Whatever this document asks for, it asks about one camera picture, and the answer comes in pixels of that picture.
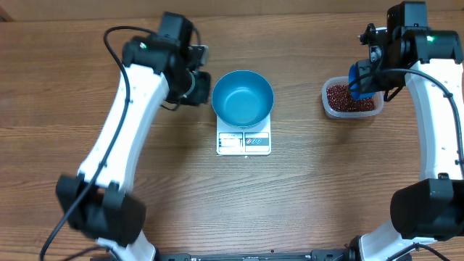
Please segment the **blue plastic scoop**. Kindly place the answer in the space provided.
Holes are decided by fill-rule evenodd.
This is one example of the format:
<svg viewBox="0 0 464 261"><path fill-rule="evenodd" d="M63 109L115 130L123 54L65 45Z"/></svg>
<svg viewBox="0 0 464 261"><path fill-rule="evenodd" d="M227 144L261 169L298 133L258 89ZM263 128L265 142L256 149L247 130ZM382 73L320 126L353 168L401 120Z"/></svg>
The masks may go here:
<svg viewBox="0 0 464 261"><path fill-rule="evenodd" d="M357 67L357 63L354 63L350 67L348 77L349 77L349 92L351 94L351 97L356 102L362 99L372 98L375 95L375 92L362 93L360 91L361 80L359 79L359 70Z"/></svg>

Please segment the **blue bowl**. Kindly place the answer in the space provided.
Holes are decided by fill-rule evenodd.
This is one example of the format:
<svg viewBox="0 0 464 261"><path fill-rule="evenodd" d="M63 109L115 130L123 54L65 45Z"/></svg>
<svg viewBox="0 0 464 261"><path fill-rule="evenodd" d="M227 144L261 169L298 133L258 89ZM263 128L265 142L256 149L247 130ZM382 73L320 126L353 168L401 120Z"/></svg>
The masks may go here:
<svg viewBox="0 0 464 261"><path fill-rule="evenodd" d="M251 128L260 124L273 110L275 94L261 74L236 70L221 77L212 92L212 108L226 124Z"/></svg>

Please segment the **red beans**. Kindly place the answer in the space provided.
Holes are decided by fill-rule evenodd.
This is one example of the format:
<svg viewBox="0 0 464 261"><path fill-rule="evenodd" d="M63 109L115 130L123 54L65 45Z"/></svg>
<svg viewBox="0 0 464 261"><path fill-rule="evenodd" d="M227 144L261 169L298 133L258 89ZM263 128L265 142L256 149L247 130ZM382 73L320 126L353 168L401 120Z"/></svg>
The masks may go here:
<svg viewBox="0 0 464 261"><path fill-rule="evenodd" d="M348 85L329 86L326 90L328 105L337 112L367 112L376 108L373 98L355 101Z"/></svg>

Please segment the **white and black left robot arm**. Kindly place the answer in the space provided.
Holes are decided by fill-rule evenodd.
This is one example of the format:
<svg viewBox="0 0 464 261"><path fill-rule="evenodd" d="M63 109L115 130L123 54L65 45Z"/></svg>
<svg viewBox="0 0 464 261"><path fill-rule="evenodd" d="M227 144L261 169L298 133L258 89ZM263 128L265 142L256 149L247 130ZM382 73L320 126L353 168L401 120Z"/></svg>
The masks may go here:
<svg viewBox="0 0 464 261"><path fill-rule="evenodd" d="M62 223L94 239L116 260L155 260L142 228L145 205L131 195L136 166L159 109L208 101L208 48L192 44L198 29L183 15L165 12L158 31L137 30L115 57L120 82L93 149L76 176L62 175L56 194Z"/></svg>

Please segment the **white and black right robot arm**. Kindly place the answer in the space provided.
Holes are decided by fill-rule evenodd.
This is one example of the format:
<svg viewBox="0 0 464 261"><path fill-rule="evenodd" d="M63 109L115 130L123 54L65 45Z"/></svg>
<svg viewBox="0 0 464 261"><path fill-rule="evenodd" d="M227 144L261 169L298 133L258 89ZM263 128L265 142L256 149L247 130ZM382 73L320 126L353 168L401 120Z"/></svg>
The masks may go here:
<svg viewBox="0 0 464 261"><path fill-rule="evenodd" d="M463 49L453 30L428 25L426 3L404 1L387 12L385 29L368 25L360 43L369 57L353 64L354 99L411 95L420 140L417 183L396 191L390 218L354 238L350 260L407 260L411 251L463 234Z"/></svg>

